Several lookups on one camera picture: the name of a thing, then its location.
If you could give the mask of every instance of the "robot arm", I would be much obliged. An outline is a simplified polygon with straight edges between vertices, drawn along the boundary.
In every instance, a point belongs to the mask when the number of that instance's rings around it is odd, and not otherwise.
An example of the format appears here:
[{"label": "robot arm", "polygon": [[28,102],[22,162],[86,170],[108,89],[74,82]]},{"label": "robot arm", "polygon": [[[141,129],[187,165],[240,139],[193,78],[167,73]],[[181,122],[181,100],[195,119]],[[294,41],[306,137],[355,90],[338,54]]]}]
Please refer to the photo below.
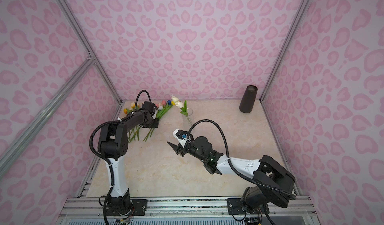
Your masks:
[{"label": "robot arm", "polygon": [[[173,132],[173,136],[179,141],[179,144],[167,143],[176,154],[184,157],[189,153],[198,158],[210,174],[235,174],[228,163],[227,155],[214,150],[206,137],[200,136],[194,139],[193,135],[190,135],[187,139],[188,132],[179,129]],[[264,155],[260,160],[230,157],[230,161],[235,170],[250,179],[288,193],[293,190],[295,177],[270,156]],[[288,196],[268,189],[267,186],[248,187],[245,190],[241,198],[244,211],[252,214],[257,207],[268,202],[283,208],[288,206],[290,199]]]},{"label": "robot arm", "polygon": [[[101,128],[98,151],[106,157],[113,168],[114,186],[108,199],[108,205],[121,215],[127,214],[131,209],[129,188],[124,173],[124,155],[128,150],[127,133],[136,126],[143,128],[157,128],[159,119],[156,118],[157,108],[151,102],[144,102],[139,110],[128,114],[119,123],[112,123]],[[109,184],[111,172],[107,165]]]}]

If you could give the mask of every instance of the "black cylindrical vase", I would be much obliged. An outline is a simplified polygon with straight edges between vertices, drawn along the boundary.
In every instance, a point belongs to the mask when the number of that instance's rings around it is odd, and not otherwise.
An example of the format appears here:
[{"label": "black cylindrical vase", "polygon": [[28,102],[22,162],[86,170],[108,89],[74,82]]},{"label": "black cylindrical vase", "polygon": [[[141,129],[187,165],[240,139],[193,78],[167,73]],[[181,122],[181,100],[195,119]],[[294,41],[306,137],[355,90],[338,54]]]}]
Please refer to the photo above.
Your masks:
[{"label": "black cylindrical vase", "polygon": [[243,98],[241,99],[241,103],[239,109],[243,113],[250,113],[253,109],[253,105],[255,104],[255,99],[257,95],[257,87],[253,85],[248,85],[245,89]]}]

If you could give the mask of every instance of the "glass vase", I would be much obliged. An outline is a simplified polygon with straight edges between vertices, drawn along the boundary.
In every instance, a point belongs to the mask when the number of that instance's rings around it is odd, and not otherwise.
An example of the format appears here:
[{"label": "glass vase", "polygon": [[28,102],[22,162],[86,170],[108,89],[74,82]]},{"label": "glass vase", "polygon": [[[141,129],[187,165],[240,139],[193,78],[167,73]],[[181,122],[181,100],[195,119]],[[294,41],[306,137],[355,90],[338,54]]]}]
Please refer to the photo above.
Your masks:
[{"label": "glass vase", "polygon": [[191,108],[187,108],[187,112],[188,115],[182,114],[184,131],[189,131],[190,127],[195,123],[193,110]]}]

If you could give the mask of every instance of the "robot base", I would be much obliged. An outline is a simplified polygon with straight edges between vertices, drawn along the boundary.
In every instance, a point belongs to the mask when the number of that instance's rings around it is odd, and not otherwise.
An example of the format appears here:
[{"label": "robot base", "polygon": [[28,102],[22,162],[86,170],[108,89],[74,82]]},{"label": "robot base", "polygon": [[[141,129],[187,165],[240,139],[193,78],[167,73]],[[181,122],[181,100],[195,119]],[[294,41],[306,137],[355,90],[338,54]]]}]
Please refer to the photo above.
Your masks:
[{"label": "robot base", "polygon": [[109,197],[107,201],[107,216],[128,216],[134,209],[133,216],[144,216],[147,207],[146,199],[133,199],[129,197],[129,189],[122,197]]}]

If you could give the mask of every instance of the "artificial flower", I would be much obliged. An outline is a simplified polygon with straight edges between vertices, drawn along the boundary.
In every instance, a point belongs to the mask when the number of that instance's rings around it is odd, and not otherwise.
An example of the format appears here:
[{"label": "artificial flower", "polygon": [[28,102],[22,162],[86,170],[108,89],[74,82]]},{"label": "artificial flower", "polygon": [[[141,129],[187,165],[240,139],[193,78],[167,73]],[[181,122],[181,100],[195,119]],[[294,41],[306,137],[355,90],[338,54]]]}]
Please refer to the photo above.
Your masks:
[{"label": "artificial flower", "polygon": [[172,96],[172,101],[176,103],[177,101],[180,101],[180,99],[176,98],[175,96]]},{"label": "artificial flower", "polygon": [[180,101],[177,101],[177,102],[175,103],[175,105],[176,105],[178,108],[182,108],[182,107],[184,107],[184,104],[183,104],[182,102],[180,102]]}]

